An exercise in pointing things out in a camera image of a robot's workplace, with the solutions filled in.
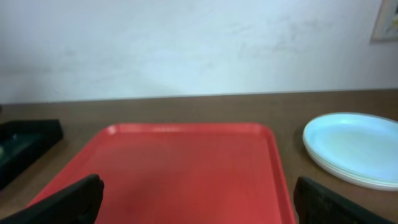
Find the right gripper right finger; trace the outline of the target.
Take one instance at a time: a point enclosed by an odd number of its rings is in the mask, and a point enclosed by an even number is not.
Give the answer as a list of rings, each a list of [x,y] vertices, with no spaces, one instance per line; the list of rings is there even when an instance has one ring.
[[[300,224],[393,224],[308,177],[299,177],[294,206]]]

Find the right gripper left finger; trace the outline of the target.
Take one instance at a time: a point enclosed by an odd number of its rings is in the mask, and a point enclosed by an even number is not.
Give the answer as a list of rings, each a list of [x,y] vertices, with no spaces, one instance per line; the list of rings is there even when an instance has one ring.
[[[1,224],[94,224],[103,200],[104,182],[89,175],[51,196],[1,220]]]

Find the pale blue plate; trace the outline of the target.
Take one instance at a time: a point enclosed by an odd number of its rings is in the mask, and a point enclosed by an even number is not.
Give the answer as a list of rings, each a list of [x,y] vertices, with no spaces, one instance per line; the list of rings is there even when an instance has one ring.
[[[331,113],[312,119],[303,141],[318,156],[348,172],[397,180],[397,121],[360,113]]]

